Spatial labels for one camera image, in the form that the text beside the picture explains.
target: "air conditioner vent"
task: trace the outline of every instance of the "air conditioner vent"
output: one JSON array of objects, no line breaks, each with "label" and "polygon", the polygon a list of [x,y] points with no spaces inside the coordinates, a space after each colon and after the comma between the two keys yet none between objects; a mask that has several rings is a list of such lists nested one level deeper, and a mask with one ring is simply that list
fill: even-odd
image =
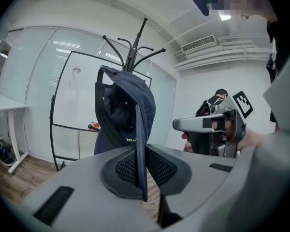
[{"label": "air conditioner vent", "polygon": [[197,47],[207,45],[210,43],[215,43],[215,42],[216,42],[215,37],[213,35],[210,35],[210,36],[198,39],[196,41],[190,42],[187,45],[182,46],[182,50],[185,53],[190,50],[194,50],[194,49],[196,50]]}]

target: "ceiling light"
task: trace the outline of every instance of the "ceiling light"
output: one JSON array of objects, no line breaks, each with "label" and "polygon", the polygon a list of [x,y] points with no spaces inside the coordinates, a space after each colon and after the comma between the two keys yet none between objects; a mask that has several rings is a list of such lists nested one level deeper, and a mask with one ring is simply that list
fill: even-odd
[{"label": "ceiling light", "polygon": [[118,58],[118,57],[116,57],[116,56],[114,56],[114,55],[112,55],[112,54],[106,53],[105,55],[106,55],[107,57],[109,57],[109,58],[112,58],[112,59],[117,60],[118,62],[121,62],[120,58]]},{"label": "ceiling light", "polygon": [[9,55],[9,52],[7,50],[3,50],[2,52],[0,52],[0,55],[4,58],[7,58]]},{"label": "ceiling light", "polygon": [[71,53],[71,51],[69,51],[69,50],[63,50],[63,49],[58,49],[58,48],[56,48],[56,50],[57,50],[58,52],[63,52],[63,53],[68,53],[68,54]]},{"label": "ceiling light", "polygon": [[57,58],[67,59],[67,57],[56,55]]},{"label": "ceiling light", "polygon": [[2,57],[4,57],[4,58],[8,58],[8,56],[5,55],[4,53],[0,53],[0,55],[1,55]]},{"label": "ceiling light", "polygon": [[230,16],[230,15],[223,15],[223,14],[220,14],[219,16],[220,16],[220,19],[221,19],[222,21],[225,21],[225,20],[229,20],[229,19],[231,19],[231,16]]},{"label": "ceiling light", "polygon": [[218,10],[218,14],[222,21],[231,19],[230,12],[228,10]]},{"label": "ceiling light", "polygon": [[67,43],[67,42],[62,42],[62,41],[53,41],[54,44],[60,44],[60,45],[63,45],[65,47],[73,47],[73,48],[78,48],[80,49],[81,46],[78,45],[78,44],[72,44],[72,43]]}]

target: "red object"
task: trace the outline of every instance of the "red object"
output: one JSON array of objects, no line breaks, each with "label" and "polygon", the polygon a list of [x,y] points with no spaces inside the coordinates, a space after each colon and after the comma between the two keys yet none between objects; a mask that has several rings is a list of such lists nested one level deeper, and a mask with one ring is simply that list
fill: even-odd
[{"label": "red object", "polygon": [[100,128],[100,125],[99,125],[98,123],[94,123],[94,122],[92,122],[92,126],[93,126],[93,127],[96,127],[96,128]]}]

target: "desk leg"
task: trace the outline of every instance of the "desk leg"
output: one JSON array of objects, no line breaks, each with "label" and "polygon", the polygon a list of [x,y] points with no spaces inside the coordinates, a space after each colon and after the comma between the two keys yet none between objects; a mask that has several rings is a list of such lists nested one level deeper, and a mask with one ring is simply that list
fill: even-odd
[{"label": "desk leg", "polygon": [[10,138],[13,146],[13,150],[16,156],[16,162],[10,167],[9,173],[11,174],[15,168],[22,162],[23,159],[29,154],[29,152],[25,152],[21,157],[19,155],[17,143],[16,143],[16,135],[15,135],[15,127],[14,127],[14,111],[8,111],[8,118],[9,118],[9,131],[10,131]]}]

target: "glass wall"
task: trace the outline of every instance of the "glass wall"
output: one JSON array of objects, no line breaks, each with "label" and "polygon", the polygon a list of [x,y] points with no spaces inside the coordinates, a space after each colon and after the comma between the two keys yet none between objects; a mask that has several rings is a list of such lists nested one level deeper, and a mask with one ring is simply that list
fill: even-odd
[{"label": "glass wall", "polygon": [[176,81],[154,63],[151,66],[149,77],[152,78],[150,89],[155,98],[156,115],[148,143],[166,145],[173,112]]},{"label": "glass wall", "polygon": [[[15,54],[9,54],[12,65],[5,63],[3,71],[9,73],[9,79],[4,78],[2,90],[9,95],[17,95],[15,100],[23,100],[29,105],[23,116],[24,142],[34,156],[52,160],[49,115],[52,96],[55,94],[63,66],[71,51],[98,56],[120,63],[114,50],[99,35],[67,28],[26,28],[18,38]],[[128,48],[115,43],[117,49],[126,60]],[[29,64],[21,65],[22,61],[31,59]],[[149,142],[165,145],[172,116],[174,90],[176,81],[162,71],[150,60],[146,60],[135,69],[152,78],[151,90],[155,97],[157,112]],[[82,132],[53,126],[53,138],[56,155],[69,158],[84,158],[93,155],[96,133]]]},{"label": "glass wall", "polygon": [[0,46],[0,77],[1,77],[2,68],[8,58],[8,55],[12,47],[15,45],[21,31],[22,30],[9,32]]},{"label": "glass wall", "polygon": [[[103,41],[101,37],[84,32],[57,29],[45,45],[31,74],[26,95],[26,104],[30,109],[25,111],[25,132],[32,154],[52,159],[48,119],[51,99],[70,52],[97,55]],[[78,132],[56,126],[53,126],[53,130],[56,154],[78,159]]]}]

